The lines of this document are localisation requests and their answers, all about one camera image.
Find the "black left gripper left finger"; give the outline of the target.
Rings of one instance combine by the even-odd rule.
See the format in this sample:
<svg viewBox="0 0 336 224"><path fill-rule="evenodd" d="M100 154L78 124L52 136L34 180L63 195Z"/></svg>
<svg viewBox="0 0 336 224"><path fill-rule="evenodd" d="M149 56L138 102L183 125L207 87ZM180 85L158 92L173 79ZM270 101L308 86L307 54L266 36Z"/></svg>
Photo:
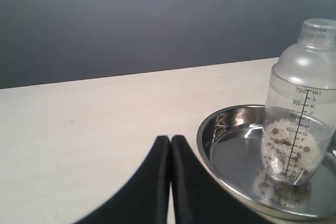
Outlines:
<svg viewBox="0 0 336 224"><path fill-rule="evenodd" d="M167 223L169 195L170 140L158 136L127 183L77 223Z"/></svg>

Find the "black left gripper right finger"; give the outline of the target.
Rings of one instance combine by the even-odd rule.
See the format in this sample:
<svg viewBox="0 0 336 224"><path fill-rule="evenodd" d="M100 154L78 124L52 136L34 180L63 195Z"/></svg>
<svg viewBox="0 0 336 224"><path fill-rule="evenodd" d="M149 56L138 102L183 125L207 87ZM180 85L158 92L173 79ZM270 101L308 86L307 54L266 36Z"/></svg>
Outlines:
<svg viewBox="0 0 336 224"><path fill-rule="evenodd" d="M198 161L184 136L173 136L171 149L176 223L270 223L221 188Z"/></svg>

